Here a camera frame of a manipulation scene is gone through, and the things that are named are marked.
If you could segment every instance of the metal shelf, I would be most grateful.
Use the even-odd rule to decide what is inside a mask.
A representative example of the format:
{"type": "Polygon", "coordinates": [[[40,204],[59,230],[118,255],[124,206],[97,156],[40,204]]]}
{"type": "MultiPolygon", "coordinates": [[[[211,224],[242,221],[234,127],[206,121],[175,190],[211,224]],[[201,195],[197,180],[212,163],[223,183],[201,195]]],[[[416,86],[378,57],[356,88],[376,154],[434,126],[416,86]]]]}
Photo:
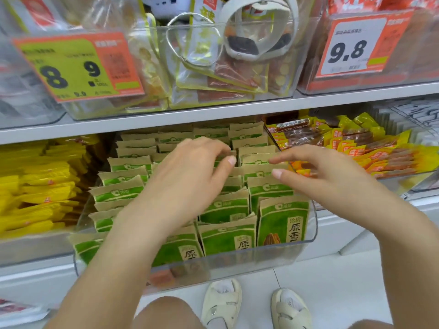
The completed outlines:
{"type": "Polygon", "coordinates": [[[439,93],[439,82],[317,96],[305,96],[296,91],[294,97],[288,99],[87,121],[74,121],[65,115],[60,121],[50,125],[0,130],[0,144],[422,96],[432,93],[439,93]]]}

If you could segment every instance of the price tag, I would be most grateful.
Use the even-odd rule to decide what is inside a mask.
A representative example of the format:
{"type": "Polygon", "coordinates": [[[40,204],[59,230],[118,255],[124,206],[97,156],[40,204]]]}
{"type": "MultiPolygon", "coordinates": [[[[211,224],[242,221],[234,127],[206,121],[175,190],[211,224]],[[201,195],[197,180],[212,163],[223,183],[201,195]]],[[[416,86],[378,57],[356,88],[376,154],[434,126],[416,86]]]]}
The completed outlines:
{"type": "Polygon", "coordinates": [[[333,20],[316,78],[383,71],[412,15],[408,10],[333,20]]]}
{"type": "Polygon", "coordinates": [[[121,32],[13,42],[59,103],[145,93],[121,32]]]}

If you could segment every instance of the foot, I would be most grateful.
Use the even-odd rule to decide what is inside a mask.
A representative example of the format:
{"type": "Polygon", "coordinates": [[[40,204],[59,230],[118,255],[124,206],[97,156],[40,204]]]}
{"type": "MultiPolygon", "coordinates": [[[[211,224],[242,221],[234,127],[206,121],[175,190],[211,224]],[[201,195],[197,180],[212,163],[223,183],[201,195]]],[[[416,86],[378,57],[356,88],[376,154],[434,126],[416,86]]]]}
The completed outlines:
{"type": "Polygon", "coordinates": [[[204,297],[201,322],[207,329],[233,329],[241,302],[241,285],[236,279],[213,282],[204,297]]]}
{"type": "Polygon", "coordinates": [[[271,298],[274,329],[312,329],[311,314],[304,301],[290,289],[279,289],[271,298]]]}

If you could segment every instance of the white sock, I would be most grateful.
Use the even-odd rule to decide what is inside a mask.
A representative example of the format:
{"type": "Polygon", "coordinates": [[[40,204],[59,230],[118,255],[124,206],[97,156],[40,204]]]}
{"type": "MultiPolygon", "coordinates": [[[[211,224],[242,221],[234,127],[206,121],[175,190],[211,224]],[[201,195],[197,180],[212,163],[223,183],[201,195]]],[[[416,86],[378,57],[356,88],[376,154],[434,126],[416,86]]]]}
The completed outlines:
{"type": "MultiPolygon", "coordinates": [[[[213,288],[217,290],[218,293],[235,292],[235,288],[233,287],[233,283],[231,280],[222,280],[220,282],[217,282],[213,286],[213,288]]],[[[210,320],[209,323],[207,324],[207,329],[228,329],[228,328],[223,318],[214,318],[213,320],[210,320]]]]}
{"type": "Polygon", "coordinates": [[[304,309],[304,305],[297,299],[297,297],[294,295],[294,293],[288,289],[282,289],[281,293],[281,302],[284,302],[297,311],[301,311],[304,309]]]}

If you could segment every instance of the white sandal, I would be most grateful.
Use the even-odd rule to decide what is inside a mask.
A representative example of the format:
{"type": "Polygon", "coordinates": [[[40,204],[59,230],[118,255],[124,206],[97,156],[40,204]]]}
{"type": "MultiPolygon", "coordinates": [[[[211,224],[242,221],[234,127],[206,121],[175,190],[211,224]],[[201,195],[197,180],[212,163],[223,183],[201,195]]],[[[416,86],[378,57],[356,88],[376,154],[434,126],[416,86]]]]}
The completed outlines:
{"type": "Polygon", "coordinates": [[[271,297],[271,318],[274,329],[312,329],[311,313],[302,298],[289,290],[303,305],[303,309],[298,311],[289,304],[281,302],[283,290],[285,289],[276,290],[271,297]]]}
{"type": "Polygon", "coordinates": [[[201,322],[207,326],[209,321],[222,318],[226,322],[227,329],[233,329],[238,319],[239,309],[242,303],[242,290],[239,282],[232,278],[235,292],[218,293],[214,286],[221,281],[213,282],[207,288],[204,297],[201,322]]]}

